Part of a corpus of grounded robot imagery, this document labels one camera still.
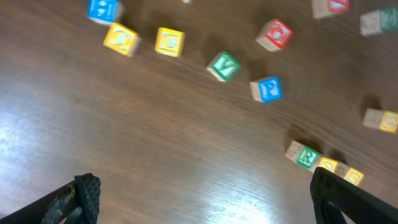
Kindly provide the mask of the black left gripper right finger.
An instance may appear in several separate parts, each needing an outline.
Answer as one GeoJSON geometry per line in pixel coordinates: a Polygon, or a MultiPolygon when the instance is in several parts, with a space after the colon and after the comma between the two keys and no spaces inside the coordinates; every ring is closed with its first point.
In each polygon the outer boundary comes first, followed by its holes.
{"type": "Polygon", "coordinates": [[[397,209],[336,174],[317,167],[310,183],[317,224],[354,223],[397,224],[397,209]]]}

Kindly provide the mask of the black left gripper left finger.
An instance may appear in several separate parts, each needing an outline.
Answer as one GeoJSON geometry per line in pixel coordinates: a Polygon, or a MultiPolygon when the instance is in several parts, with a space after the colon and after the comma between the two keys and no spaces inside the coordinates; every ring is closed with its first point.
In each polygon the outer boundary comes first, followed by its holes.
{"type": "Polygon", "coordinates": [[[92,173],[76,175],[73,181],[1,218],[1,223],[96,224],[100,213],[100,186],[100,179],[92,173]]]}

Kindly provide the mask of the yellow S letter block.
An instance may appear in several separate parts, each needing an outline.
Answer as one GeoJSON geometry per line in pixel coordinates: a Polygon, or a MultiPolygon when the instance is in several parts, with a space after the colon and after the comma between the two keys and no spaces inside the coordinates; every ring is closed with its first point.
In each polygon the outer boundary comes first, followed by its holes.
{"type": "Polygon", "coordinates": [[[311,168],[309,168],[309,171],[314,173],[317,167],[322,167],[332,173],[336,173],[336,170],[338,168],[338,161],[327,157],[319,156],[317,157],[311,168]]]}

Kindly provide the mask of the green R letter block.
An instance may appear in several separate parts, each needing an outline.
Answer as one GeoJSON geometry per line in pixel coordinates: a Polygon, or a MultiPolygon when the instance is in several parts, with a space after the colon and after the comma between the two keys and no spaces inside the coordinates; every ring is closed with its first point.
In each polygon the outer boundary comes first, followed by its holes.
{"type": "Polygon", "coordinates": [[[320,162],[320,154],[317,151],[297,141],[291,142],[285,155],[291,161],[311,172],[314,172],[320,162]]]}

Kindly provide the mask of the yellow E letter block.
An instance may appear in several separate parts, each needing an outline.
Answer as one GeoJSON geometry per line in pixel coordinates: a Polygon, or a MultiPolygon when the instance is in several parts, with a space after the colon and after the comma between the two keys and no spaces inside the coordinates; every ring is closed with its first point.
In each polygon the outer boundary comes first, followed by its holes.
{"type": "Polygon", "coordinates": [[[397,113],[368,108],[363,118],[363,126],[388,133],[397,133],[397,113]]]}

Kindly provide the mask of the green Z letter block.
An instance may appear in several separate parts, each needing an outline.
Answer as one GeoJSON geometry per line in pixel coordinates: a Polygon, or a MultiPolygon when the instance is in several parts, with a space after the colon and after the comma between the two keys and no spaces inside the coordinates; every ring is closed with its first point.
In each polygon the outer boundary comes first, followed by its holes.
{"type": "Polygon", "coordinates": [[[397,8],[378,9],[360,16],[360,33],[363,36],[397,31],[397,8]]]}

